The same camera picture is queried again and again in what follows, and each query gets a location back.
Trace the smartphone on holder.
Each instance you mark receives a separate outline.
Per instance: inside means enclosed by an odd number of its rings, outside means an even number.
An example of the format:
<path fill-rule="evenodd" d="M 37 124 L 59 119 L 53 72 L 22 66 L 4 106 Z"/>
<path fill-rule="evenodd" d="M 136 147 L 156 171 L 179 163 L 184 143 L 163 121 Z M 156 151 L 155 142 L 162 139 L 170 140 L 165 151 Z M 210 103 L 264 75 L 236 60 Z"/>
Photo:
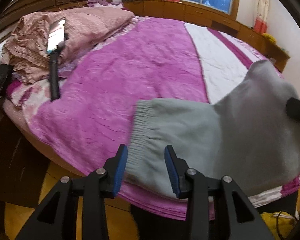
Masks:
<path fill-rule="evenodd" d="M 65 41 L 65 22 L 65 18 L 60 18 L 50 25 L 46 50 L 48 54 L 55 51 L 58 45 Z"/>

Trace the pink checked folded quilt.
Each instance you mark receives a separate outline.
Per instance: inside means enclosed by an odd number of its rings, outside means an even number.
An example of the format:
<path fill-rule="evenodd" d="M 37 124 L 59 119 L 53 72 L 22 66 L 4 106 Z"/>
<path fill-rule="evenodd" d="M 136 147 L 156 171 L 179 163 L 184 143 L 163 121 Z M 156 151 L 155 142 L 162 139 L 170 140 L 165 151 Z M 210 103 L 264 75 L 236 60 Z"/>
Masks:
<path fill-rule="evenodd" d="M 81 57 L 133 17 L 131 11 L 111 7 L 33 12 L 22 16 L 11 32 L 2 48 L 1 63 L 13 66 L 24 83 L 35 83 L 49 73 L 46 49 L 51 24 L 65 19 L 68 39 L 58 60 L 63 65 Z"/>

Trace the purple ruffled pillow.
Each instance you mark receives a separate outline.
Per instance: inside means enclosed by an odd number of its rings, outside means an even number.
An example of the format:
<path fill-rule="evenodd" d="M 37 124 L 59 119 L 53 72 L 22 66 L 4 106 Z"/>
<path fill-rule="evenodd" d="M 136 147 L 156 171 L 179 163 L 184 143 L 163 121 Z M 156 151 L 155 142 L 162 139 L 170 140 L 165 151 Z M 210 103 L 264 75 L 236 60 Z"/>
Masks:
<path fill-rule="evenodd" d="M 89 7 L 111 7 L 116 9 L 122 9 L 123 4 L 121 2 L 107 2 L 106 0 L 87 0 L 87 5 Z"/>

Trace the red white curtain right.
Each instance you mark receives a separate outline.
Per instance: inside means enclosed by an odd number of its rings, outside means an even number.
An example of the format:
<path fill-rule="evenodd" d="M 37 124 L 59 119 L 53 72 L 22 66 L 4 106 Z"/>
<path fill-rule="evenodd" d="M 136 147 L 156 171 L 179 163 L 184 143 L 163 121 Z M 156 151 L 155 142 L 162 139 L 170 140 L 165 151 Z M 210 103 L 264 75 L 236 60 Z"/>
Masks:
<path fill-rule="evenodd" d="M 267 31 L 270 0 L 255 0 L 254 31 L 263 34 Z"/>

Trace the wooden cabinet row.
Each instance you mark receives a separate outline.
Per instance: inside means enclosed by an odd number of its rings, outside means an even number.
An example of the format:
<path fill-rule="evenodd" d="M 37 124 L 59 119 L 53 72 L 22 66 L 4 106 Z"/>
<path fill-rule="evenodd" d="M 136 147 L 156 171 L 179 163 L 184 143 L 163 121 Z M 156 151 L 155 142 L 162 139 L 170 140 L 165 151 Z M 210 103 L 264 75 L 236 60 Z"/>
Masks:
<path fill-rule="evenodd" d="M 123 0 L 123 5 L 137 16 L 180 20 L 227 33 L 258 50 L 280 72 L 284 70 L 290 59 L 286 52 L 263 35 L 214 9 L 165 0 Z"/>

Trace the yellow cloth on floor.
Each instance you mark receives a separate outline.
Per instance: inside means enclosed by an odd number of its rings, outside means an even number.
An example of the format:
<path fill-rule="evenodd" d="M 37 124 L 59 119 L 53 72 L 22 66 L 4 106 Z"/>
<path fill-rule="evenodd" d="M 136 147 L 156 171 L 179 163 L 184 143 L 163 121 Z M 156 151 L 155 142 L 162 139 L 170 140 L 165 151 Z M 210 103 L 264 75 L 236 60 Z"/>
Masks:
<path fill-rule="evenodd" d="M 274 238 L 286 239 L 297 223 L 297 219 L 285 211 L 261 214 L 265 224 L 273 234 Z"/>

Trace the grey pants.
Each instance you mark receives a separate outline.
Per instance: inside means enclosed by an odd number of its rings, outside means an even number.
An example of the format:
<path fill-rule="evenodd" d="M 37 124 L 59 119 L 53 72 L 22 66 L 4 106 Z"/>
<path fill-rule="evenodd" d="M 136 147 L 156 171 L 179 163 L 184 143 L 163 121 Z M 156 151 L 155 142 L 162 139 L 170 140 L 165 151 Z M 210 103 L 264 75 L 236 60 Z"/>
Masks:
<path fill-rule="evenodd" d="M 214 104 L 177 99 L 138 102 L 128 146 L 130 183 L 172 197 L 165 147 L 189 167 L 219 179 L 232 177 L 247 196 L 300 175 L 300 122 L 285 106 L 295 88 L 266 60 Z"/>

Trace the purple floral bedspread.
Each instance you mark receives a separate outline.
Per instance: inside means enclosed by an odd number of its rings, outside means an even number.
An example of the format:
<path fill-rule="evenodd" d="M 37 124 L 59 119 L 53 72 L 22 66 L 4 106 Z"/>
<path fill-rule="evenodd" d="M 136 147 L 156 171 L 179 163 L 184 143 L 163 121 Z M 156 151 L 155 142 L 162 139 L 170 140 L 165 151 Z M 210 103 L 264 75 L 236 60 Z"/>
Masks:
<path fill-rule="evenodd" d="M 177 20 L 134 17 L 63 72 L 62 97 L 47 80 L 13 81 L 4 109 L 45 156 L 89 174 L 130 139 L 139 100 L 214 103 L 263 55 L 226 33 Z"/>

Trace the yellow object on cabinet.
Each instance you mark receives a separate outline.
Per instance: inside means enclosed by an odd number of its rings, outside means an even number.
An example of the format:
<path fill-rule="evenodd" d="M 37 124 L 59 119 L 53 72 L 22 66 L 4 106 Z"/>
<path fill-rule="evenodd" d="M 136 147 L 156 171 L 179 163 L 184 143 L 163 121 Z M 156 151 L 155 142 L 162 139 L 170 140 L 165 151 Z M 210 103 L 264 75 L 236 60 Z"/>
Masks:
<path fill-rule="evenodd" d="M 277 43 L 276 38 L 270 35 L 269 33 L 263 33 L 262 36 L 266 38 L 268 41 L 272 42 L 273 44 Z"/>

